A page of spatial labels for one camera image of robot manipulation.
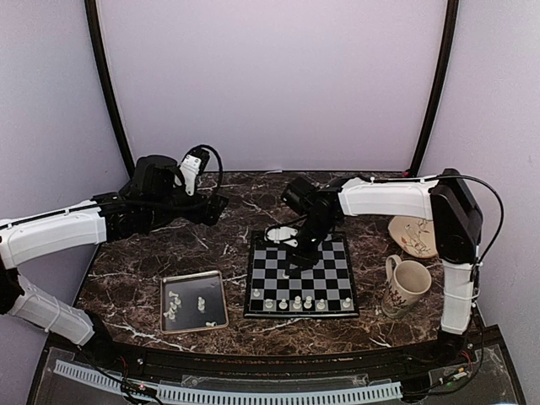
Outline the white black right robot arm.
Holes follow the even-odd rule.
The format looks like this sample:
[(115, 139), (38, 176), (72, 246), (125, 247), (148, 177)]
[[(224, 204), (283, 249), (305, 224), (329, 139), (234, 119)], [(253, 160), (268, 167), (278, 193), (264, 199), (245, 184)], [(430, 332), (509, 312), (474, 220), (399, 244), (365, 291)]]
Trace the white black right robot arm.
[(480, 246), (483, 212), (468, 182), (502, 200), (486, 181), (455, 169), (425, 177), (344, 176), (325, 186), (298, 177), (286, 186), (281, 199), (304, 221), (298, 229), (280, 231), (278, 242), (290, 246), (290, 261), (299, 271), (315, 264), (316, 248), (347, 217), (382, 215), (429, 222), (434, 250), (444, 269), (443, 312), (430, 358), (447, 366), (462, 354), (477, 298), (479, 269), (489, 251)]

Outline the black grey chessboard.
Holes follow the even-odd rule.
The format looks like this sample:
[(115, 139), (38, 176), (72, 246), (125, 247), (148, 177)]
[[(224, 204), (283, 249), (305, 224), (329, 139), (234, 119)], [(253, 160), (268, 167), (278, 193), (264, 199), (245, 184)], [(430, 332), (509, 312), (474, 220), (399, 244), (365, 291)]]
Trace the black grey chessboard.
[[(354, 271), (351, 264), (348, 242), (343, 232), (334, 232), (318, 246), (318, 263), (299, 274), (283, 277), (289, 264), (287, 246), (266, 241), (261, 231), (252, 234), (246, 280), (245, 318), (357, 318)], [(261, 295), (252, 297), (259, 289)], [(293, 309), (296, 296), (303, 304), (306, 296), (313, 298), (313, 309)], [(351, 299), (348, 309), (342, 307), (346, 298)], [(264, 300), (275, 300), (274, 310), (263, 309)], [(287, 310), (278, 306), (281, 299), (289, 302)], [(326, 301), (326, 309), (318, 310), (318, 300)]]

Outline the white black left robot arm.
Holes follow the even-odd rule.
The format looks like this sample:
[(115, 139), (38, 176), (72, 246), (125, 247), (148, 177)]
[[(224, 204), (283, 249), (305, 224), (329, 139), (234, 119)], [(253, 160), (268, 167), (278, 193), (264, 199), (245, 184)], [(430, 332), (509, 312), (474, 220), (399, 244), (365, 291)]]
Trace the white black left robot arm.
[(28, 321), (78, 346), (101, 368), (119, 360), (100, 318), (78, 310), (31, 283), (19, 266), (80, 246), (147, 235), (178, 218), (212, 226), (229, 200), (219, 194), (172, 197), (163, 202), (106, 193), (71, 207), (1, 222), (1, 312)]

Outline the white king chess piece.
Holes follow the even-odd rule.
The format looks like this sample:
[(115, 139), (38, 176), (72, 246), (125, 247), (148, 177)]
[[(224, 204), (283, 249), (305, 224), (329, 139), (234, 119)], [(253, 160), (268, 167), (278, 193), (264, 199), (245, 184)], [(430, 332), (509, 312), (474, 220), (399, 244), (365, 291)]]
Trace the white king chess piece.
[(305, 310), (310, 311), (313, 309), (313, 298), (311, 296), (306, 296), (303, 304)]

